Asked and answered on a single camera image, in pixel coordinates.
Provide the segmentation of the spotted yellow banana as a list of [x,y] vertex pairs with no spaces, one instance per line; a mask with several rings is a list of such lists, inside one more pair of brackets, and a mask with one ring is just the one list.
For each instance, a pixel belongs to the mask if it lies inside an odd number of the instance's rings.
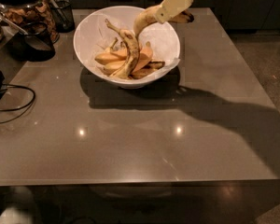
[[[157,22],[155,13],[159,7],[159,5],[148,7],[137,15],[133,22],[133,31],[136,37],[149,25]],[[189,23],[194,21],[194,16],[186,9],[172,17],[170,21],[175,23]]]

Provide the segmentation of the spotted banana with stem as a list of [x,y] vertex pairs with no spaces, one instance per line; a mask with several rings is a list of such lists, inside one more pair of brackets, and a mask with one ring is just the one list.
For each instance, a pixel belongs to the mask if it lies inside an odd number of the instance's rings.
[[118,28],[113,25],[108,19],[105,19],[105,24],[109,29],[115,31],[119,35],[127,49],[127,57],[124,64],[110,76],[121,79],[128,79],[129,74],[132,72],[132,70],[134,70],[139,61],[140,48],[138,40],[132,31]]

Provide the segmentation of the dark bruised banana right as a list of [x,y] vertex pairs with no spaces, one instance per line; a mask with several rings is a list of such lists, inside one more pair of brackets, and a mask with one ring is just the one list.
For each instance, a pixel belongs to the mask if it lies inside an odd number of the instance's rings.
[[152,61],[149,62],[146,66],[141,68],[138,71],[134,71],[130,74],[130,77],[133,79],[141,79],[143,77],[146,77],[155,71],[160,70],[165,66],[165,61]]

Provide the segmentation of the white bowl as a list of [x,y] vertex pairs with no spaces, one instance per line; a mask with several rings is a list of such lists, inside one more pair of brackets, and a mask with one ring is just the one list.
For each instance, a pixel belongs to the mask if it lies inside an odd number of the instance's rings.
[[148,26],[139,36],[142,44],[150,42],[153,57],[165,61],[163,68],[140,79],[118,79],[104,74],[103,67],[94,60],[94,57],[119,35],[109,29],[105,24],[108,19],[118,28],[132,30],[133,22],[138,14],[143,11],[140,7],[115,6],[97,10],[87,16],[76,28],[74,34],[74,50],[77,58],[91,73],[97,77],[122,87],[124,89],[137,89],[152,83],[165,76],[177,67],[180,62],[180,42],[175,29],[168,23],[154,23]]

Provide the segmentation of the orange yellow banana left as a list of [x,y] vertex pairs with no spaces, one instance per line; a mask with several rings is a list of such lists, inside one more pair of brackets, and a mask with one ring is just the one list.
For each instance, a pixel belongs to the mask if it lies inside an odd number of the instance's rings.
[[99,53],[95,56],[94,60],[99,64],[105,65],[116,61],[123,61],[126,59],[126,57],[127,57],[127,50],[120,49],[116,51]]

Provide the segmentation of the orange yellow banana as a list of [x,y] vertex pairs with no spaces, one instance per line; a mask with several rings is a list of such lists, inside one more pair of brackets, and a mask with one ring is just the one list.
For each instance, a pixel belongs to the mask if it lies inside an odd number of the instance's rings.
[[[140,50],[140,58],[133,72],[135,73],[136,71],[146,66],[152,60],[152,57],[153,57],[153,49],[151,47],[150,42],[148,41]],[[121,68],[123,64],[124,61],[116,61],[116,62],[108,63],[103,67],[102,71],[105,75],[111,75],[113,72]]]
[[116,51],[99,53],[95,56],[94,60],[99,64],[105,65],[116,61],[123,61],[126,59],[126,57],[127,57],[127,50],[120,49]]

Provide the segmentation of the orange yellow banana middle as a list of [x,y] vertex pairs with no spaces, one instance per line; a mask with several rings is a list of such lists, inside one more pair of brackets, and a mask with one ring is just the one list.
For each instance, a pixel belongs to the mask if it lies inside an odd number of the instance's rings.
[[[153,57],[153,49],[151,47],[150,42],[148,41],[140,50],[140,58],[133,72],[135,73],[136,71],[146,66],[152,60],[152,57]],[[102,71],[105,75],[111,75],[113,72],[121,68],[123,64],[124,61],[116,61],[116,62],[108,63],[103,67]]]

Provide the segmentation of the black mesh pen cup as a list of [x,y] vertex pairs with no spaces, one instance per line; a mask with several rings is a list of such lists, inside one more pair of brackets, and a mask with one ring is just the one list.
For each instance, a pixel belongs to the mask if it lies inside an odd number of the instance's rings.
[[75,29],[71,4],[67,1],[58,1],[50,6],[56,30],[59,33],[68,33]]

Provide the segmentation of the black mug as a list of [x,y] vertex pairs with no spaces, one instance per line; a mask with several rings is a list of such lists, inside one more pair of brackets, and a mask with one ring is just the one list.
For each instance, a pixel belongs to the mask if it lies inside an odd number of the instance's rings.
[[44,22],[32,22],[23,27],[27,35],[17,32],[9,51],[19,61],[44,62],[54,57],[55,48]]

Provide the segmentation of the glass jar with black lid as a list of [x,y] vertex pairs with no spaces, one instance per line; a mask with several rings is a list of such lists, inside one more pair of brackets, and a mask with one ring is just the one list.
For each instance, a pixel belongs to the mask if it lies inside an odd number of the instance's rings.
[[48,0],[0,0],[0,12],[20,27],[32,22],[44,22],[51,41],[55,43],[59,38]]

